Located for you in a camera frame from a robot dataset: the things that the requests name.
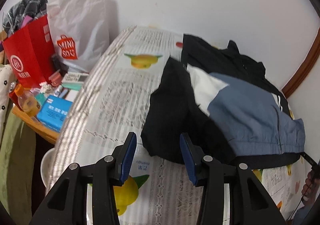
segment wooden side table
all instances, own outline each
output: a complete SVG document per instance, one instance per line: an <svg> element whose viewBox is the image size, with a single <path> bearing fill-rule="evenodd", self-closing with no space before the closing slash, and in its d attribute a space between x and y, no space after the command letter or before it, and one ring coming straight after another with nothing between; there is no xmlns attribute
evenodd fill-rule
<svg viewBox="0 0 320 225"><path fill-rule="evenodd" d="M34 122L25 112L19 110L17 107L13 107L12 110L13 114L15 114L17 117L21 118L34 132L36 132L38 135L43 137L45 140L47 140L51 144L55 144L59 133L55 132L41 123Z"/></svg>

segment plastic bottle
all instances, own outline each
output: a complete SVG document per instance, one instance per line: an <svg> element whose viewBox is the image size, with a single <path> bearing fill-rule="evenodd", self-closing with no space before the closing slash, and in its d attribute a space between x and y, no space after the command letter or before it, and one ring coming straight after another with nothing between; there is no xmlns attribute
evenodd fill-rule
<svg viewBox="0 0 320 225"><path fill-rule="evenodd" d="M17 84L14 92L18 96L18 103L22 110L31 117L34 121L39 122L36 118L40 110L40 104L36 100L31 91L25 90L21 84Z"/></svg>

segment human hand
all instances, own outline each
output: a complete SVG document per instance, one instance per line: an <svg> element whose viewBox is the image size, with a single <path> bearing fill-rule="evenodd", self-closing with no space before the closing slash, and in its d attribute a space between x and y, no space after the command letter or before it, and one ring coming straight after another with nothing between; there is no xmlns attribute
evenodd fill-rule
<svg viewBox="0 0 320 225"><path fill-rule="evenodd" d="M320 179L315 179L312 183L312 176L314 175L314 172L311 171L308 173L308 178L306 179L306 184L302 188L302 195L308 198L308 200L305 200L303 204L305 206L314 204L316 201L316 194L318 192L318 189L320 187Z"/></svg>

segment jacket zipper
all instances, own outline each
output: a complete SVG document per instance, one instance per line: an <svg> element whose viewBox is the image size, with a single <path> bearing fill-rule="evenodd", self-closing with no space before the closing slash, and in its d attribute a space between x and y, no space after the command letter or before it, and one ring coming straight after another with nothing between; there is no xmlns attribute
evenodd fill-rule
<svg viewBox="0 0 320 225"><path fill-rule="evenodd" d="M280 146L280 153L282 154L282 146L281 146L281 141L280 141L280 120L279 120L279 114L276 108L274 108L277 114L277 124L278 124L278 140L279 140L279 146Z"/></svg>

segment white fabric with black flowers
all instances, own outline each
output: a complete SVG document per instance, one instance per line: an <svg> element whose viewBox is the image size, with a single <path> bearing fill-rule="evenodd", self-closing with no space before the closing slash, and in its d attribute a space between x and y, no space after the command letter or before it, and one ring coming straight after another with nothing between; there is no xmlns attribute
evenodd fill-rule
<svg viewBox="0 0 320 225"><path fill-rule="evenodd" d="M9 103L9 86L10 83L15 81L16 77L13 74L10 64L0 64L0 145L2 140L2 132L5 121L5 114Z"/></svg>

